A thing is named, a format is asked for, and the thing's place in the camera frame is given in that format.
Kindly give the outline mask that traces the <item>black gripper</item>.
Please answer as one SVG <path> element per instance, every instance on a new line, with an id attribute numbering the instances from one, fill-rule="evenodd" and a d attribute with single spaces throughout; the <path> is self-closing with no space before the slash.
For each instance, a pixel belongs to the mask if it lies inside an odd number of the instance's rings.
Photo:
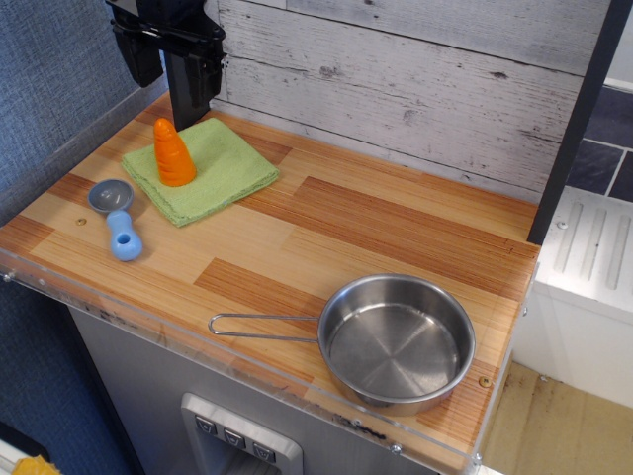
<path id="1" fill-rule="evenodd" d="M 120 53 L 135 83 L 145 88 L 162 73 L 160 51 L 190 57 L 190 96 L 208 106 L 222 88 L 225 31 L 203 1 L 109 1 Z"/>

